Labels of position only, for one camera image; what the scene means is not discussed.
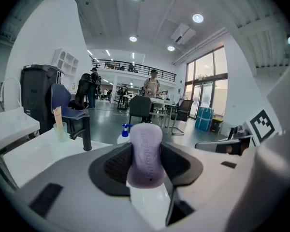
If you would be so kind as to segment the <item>dark grey chair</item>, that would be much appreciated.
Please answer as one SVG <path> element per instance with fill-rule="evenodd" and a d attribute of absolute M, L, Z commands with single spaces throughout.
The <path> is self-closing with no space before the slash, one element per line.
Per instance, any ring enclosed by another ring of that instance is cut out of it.
<path fill-rule="evenodd" d="M 133 116 L 147 119 L 151 106 L 151 99 L 149 97 L 134 96 L 129 102 L 129 122 L 131 122 Z"/>

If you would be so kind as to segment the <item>purple soap bar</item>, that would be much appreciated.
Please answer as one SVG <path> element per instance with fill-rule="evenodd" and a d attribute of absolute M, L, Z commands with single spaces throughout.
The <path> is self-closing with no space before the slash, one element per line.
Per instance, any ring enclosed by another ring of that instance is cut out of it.
<path fill-rule="evenodd" d="M 160 159 L 162 130 L 150 123 L 137 124 L 130 131 L 132 164 L 127 182 L 134 188 L 152 189 L 160 186 L 165 171 Z"/>

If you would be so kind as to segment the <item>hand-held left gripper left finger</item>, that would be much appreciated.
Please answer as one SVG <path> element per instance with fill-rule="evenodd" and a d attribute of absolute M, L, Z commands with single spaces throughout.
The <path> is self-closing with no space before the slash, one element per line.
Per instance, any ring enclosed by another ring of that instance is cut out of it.
<path fill-rule="evenodd" d="M 15 195 L 44 231 L 151 232 L 131 202 L 131 164 L 131 143 L 72 155 L 39 173 Z"/>

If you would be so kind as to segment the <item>black basin faucet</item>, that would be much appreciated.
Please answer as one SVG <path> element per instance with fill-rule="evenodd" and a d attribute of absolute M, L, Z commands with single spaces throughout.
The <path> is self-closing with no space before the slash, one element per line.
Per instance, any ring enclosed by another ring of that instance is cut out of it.
<path fill-rule="evenodd" d="M 82 115 L 78 117 L 78 120 L 82 122 L 82 128 L 75 132 L 72 132 L 69 138 L 72 140 L 76 140 L 76 138 L 81 135 L 83 140 L 83 150 L 90 151 L 92 149 L 90 135 L 90 117 L 87 115 Z"/>

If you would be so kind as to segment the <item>narrow white washbasin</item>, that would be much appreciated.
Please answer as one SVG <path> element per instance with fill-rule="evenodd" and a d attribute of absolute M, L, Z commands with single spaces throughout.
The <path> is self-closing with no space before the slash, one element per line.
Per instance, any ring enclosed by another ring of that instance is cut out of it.
<path fill-rule="evenodd" d="M 23 107 L 0 113 L 0 150 L 40 129 L 40 123 Z"/>

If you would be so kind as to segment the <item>blue wrapped bundle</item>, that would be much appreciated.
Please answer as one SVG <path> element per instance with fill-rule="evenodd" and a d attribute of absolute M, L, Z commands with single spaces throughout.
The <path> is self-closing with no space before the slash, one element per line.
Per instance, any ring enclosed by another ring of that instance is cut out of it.
<path fill-rule="evenodd" d="M 202 131 L 209 131 L 212 119 L 213 119 L 214 110 L 210 107 L 199 107 L 195 127 Z"/>

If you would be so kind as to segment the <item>clear spray bottle blue top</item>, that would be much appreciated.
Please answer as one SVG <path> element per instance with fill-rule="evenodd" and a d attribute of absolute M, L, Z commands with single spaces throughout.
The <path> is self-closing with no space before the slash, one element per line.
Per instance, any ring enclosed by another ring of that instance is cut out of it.
<path fill-rule="evenodd" d="M 131 124 L 125 123 L 122 124 L 123 130 L 117 139 L 118 144 L 129 143 L 130 142 L 130 133 L 129 129 L 132 127 Z"/>

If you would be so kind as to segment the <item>black balcony railing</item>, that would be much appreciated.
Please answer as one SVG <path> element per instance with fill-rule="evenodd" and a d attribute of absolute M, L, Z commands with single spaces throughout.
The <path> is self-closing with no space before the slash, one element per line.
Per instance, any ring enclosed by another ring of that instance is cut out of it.
<path fill-rule="evenodd" d="M 91 58 L 91 63 L 93 67 L 96 67 L 98 69 L 103 69 L 103 70 L 126 71 L 130 73 L 138 73 L 138 74 L 143 74 L 143 75 L 148 75 L 148 76 L 151 75 L 152 70 L 156 70 L 157 77 L 162 80 L 174 82 L 176 78 L 175 73 L 160 70 L 157 68 L 152 68 L 152 67 L 141 65 L 141 64 L 125 62 L 125 61 L 115 61 L 115 60 L 112 61 L 112 60 L 107 60 L 107 59 Z"/>

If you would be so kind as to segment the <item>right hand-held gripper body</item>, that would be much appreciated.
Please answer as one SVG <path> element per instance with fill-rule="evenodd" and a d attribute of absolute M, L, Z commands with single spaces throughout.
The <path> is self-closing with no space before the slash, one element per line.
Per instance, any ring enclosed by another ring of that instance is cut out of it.
<path fill-rule="evenodd" d="M 290 131 L 290 67 L 244 126 L 252 135 L 255 145 Z"/>

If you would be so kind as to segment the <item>blue chair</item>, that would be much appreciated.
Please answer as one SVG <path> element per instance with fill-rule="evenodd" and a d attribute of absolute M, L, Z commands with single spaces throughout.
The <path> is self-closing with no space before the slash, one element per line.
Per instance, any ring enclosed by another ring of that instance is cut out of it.
<path fill-rule="evenodd" d="M 79 119 L 86 113 L 80 110 L 74 110 L 68 107 L 72 95 L 62 84 L 51 85 L 51 113 L 57 107 L 61 107 L 61 116 L 66 119 Z"/>

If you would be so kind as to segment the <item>glass door wall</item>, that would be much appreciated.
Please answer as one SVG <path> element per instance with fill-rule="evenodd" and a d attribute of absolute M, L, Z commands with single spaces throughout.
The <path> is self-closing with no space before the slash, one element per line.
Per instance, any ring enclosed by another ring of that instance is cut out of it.
<path fill-rule="evenodd" d="M 219 47 L 189 62 L 184 96 L 193 101 L 189 117 L 197 118 L 200 107 L 213 109 L 213 117 L 223 119 L 228 93 L 225 48 Z"/>

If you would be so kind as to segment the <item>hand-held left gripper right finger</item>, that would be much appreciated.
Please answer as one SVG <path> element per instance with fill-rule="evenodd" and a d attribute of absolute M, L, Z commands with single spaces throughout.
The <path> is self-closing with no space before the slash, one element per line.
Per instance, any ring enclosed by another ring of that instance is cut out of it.
<path fill-rule="evenodd" d="M 242 156 L 165 143 L 162 162 L 174 187 L 166 232 L 266 231 L 290 193 L 290 131 Z"/>

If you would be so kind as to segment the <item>wide white washbasin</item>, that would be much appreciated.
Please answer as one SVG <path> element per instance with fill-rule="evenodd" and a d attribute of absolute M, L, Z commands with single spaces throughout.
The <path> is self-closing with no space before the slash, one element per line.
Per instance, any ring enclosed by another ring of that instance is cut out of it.
<path fill-rule="evenodd" d="M 55 162 L 81 153 L 85 153 L 82 138 L 60 143 L 51 129 L 6 153 L 3 159 L 12 180 L 21 188 Z"/>

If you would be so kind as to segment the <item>large black wheeled bin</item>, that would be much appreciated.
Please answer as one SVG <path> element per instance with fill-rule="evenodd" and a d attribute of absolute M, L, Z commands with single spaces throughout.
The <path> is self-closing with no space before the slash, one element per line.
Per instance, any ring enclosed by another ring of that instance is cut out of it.
<path fill-rule="evenodd" d="M 51 86 L 61 83 L 62 70 L 51 65 L 32 64 L 21 71 L 22 106 L 24 112 L 40 123 L 39 134 L 52 129 Z"/>

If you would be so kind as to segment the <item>white shelf unit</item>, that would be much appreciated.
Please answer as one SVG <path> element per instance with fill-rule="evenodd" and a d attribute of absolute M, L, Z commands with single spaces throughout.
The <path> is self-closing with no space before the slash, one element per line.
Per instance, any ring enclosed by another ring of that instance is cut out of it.
<path fill-rule="evenodd" d="M 53 56 L 51 65 L 58 67 L 65 75 L 75 76 L 79 60 L 63 48 L 58 48 Z"/>

